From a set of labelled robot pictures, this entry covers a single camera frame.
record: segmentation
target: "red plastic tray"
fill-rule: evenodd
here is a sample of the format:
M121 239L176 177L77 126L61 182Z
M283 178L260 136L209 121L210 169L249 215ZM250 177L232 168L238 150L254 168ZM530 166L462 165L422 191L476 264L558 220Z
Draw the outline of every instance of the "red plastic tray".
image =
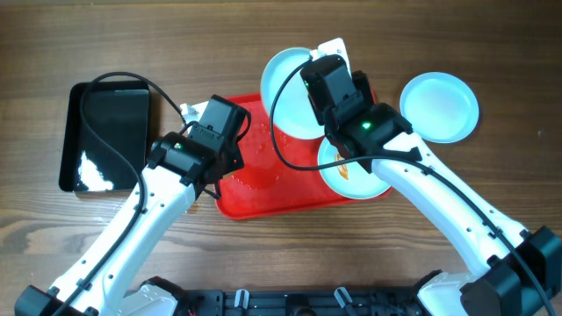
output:
M286 167L273 150L270 121L259 94L229 97L252 113L252 125L240 141L244 168L220 180L222 198L217 208L230 219L252 219L285 212L304 211L357 202L333 192L318 171ZM285 158L301 166L317 165L322 138L297 140L275 128ZM391 189L373 199L383 198Z

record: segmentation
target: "black tray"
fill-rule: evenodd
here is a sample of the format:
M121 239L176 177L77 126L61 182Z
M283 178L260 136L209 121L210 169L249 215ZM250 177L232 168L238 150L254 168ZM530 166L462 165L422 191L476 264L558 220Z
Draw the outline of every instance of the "black tray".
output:
M136 179L80 120L80 98L87 83L70 91L62 148L59 187L66 192L131 190ZM137 171L145 165L150 95L139 81L99 83L84 105L84 114L97 134L130 161Z
M349 291L358 316L423 316L426 310L417 300L421 284L440 271L434 271L413 286L373 287ZM235 292L184 290L155 276L144 284L155 285L178 300L174 315L197 316L294 316L295 310L308 307L318 316L349 316L331 291L251 291L248 309L234 307Z

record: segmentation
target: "food item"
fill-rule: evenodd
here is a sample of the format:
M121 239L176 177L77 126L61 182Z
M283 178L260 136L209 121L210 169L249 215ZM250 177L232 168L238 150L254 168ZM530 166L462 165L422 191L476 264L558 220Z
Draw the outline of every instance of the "food item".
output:
M335 154L335 161L339 162L342 161L343 157L340 154ZM349 171L348 171L348 167L346 165L339 165L337 166L337 171L340 173L340 176L342 176L345 180L349 180Z

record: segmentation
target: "small white dish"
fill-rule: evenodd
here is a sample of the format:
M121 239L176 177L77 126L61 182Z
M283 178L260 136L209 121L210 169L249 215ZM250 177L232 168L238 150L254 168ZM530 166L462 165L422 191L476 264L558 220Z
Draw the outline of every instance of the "small white dish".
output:
M454 75L430 72L412 79L400 95L400 112L416 133L436 143L452 143L476 127L479 106L472 90Z
M294 47L276 54L265 67L260 84L262 103L270 115L271 105L283 81L310 56L310 49ZM287 135L300 140L313 140L324 136L324 126L319 126L308 91L295 74L281 93L275 108L273 123Z
M324 139L318 150L318 164L342 160L337 148ZM358 162L320 170L324 182L335 193L346 198L374 198L385 193L390 184L383 182L374 174L369 174Z

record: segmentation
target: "wooden table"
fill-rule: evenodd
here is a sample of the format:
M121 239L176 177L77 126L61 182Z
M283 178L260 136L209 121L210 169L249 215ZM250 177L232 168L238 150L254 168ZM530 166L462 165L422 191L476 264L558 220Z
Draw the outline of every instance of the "wooden table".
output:
M57 181L68 93L114 70L177 103L259 91L287 47L343 37L353 69L395 106L415 75L462 78L481 121L430 144L477 192L531 231L562 233L560 1L345 1L0 7L0 313L47 289L96 239L124 194L77 197ZM155 97L154 134L178 128ZM372 203L235 222L202 195L164 235L133 287L158 275L187 289L412 284L465 270L450 243L394 191ZM562 313L562 296L554 300Z

